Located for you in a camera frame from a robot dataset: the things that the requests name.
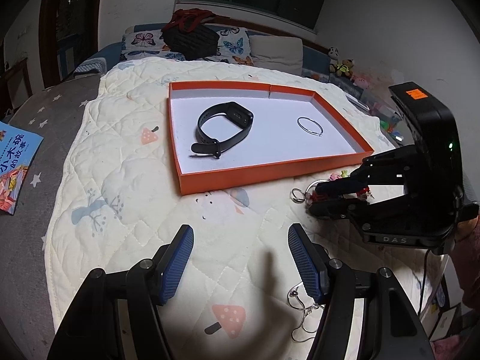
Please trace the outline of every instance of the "window frame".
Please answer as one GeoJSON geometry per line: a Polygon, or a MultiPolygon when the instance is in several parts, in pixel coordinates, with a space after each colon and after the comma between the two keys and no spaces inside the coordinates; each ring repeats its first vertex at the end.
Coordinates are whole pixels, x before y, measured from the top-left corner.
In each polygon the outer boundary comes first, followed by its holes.
{"type": "Polygon", "coordinates": [[[281,17],[281,16],[279,16],[279,15],[273,13],[273,12],[267,11],[266,9],[252,7],[251,5],[246,5],[246,4],[235,3],[232,0],[229,0],[229,1],[224,1],[224,0],[176,0],[175,1],[175,4],[195,4],[195,3],[203,4],[203,5],[211,5],[213,7],[238,9],[238,10],[242,10],[242,11],[246,11],[246,12],[251,12],[251,13],[255,13],[255,14],[259,14],[259,15],[264,15],[264,16],[268,16],[272,19],[276,19],[276,20],[282,21],[284,23],[294,25],[294,26],[296,26],[298,28],[301,28],[305,31],[309,31],[309,32],[311,32],[315,35],[318,33],[316,24],[313,28],[309,28],[309,27],[303,26],[299,23],[296,23],[295,21],[285,19],[285,18],[283,18],[283,17],[281,17]]]}

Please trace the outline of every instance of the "orange sticker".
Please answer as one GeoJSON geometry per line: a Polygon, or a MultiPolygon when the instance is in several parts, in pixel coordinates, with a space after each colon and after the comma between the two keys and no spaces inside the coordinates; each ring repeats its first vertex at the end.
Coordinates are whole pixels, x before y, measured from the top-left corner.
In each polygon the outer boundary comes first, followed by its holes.
{"type": "Polygon", "coordinates": [[[428,95],[423,93],[420,89],[414,89],[412,91],[407,91],[406,93],[410,95],[414,100],[424,99],[425,97],[428,97],[428,95]]]}

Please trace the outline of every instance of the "blue gripper pad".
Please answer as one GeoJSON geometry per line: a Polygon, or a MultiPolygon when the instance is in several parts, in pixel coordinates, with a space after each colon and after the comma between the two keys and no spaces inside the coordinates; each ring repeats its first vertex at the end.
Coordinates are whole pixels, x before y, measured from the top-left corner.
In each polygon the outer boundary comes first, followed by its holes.
{"type": "Polygon", "coordinates": [[[299,223],[289,228],[289,248],[307,295],[322,304],[329,290],[327,269],[299,223]]]}
{"type": "Polygon", "coordinates": [[[194,230],[188,225],[182,225],[157,266],[160,279],[158,298],[161,305],[175,295],[193,248],[194,230]]]}

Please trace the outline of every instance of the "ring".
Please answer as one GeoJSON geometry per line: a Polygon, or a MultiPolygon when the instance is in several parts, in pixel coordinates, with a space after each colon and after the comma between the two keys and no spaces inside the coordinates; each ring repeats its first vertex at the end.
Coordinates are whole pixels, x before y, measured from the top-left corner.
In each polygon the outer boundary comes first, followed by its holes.
{"type": "Polygon", "coordinates": [[[291,198],[292,200],[295,202],[295,203],[303,203],[305,201],[305,194],[303,193],[303,191],[299,188],[294,188],[292,189],[292,191],[290,192],[291,194],[291,198]],[[295,196],[295,192],[300,192],[301,193],[301,198],[295,196]]]}
{"type": "Polygon", "coordinates": [[[304,116],[299,117],[299,118],[297,119],[297,124],[301,127],[302,130],[308,132],[308,133],[311,134],[311,135],[316,135],[316,136],[318,136],[318,137],[321,137],[322,134],[323,134],[323,128],[322,128],[322,126],[320,126],[319,123],[315,122],[314,120],[310,119],[309,117],[304,117],[304,116]],[[308,128],[302,126],[302,124],[300,123],[300,119],[306,119],[306,120],[311,121],[313,124],[315,124],[316,126],[318,126],[318,127],[320,128],[320,133],[315,132],[315,131],[308,130],[308,128]]]}
{"type": "Polygon", "coordinates": [[[308,193],[308,191],[315,185],[317,185],[318,183],[325,183],[326,181],[328,180],[315,180],[313,183],[311,183],[307,189],[305,190],[305,192],[303,192],[300,188],[294,188],[290,191],[290,198],[292,199],[292,201],[294,203],[305,203],[305,206],[308,208],[309,207],[309,204],[307,202],[307,199],[306,199],[306,195],[308,193]],[[299,198],[298,196],[295,195],[295,192],[300,192],[302,197],[299,198]]]}

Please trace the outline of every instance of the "teddy bear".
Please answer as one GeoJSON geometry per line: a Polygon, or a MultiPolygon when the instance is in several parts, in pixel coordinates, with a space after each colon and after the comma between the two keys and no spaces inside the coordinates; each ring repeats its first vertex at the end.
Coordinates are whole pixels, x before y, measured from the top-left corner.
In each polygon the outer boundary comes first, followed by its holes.
{"type": "Polygon", "coordinates": [[[346,77],[351,79],[353,76],[352,68],[355,65],[355,61],[353,59],[344,59],[341,64],[337,64],[332,71],[332,67],[330,67],[330,71],[335,73],[337,77],[346,77]]]}
{"type": "Polygon", "coordinates": [[[338,49],[336,47],[330,47],[328,49],[328,56],[330,57],[330,65],[328,66],[328,69],[330,72],[335,73],[335,67],[338,65],[338,49]]]}

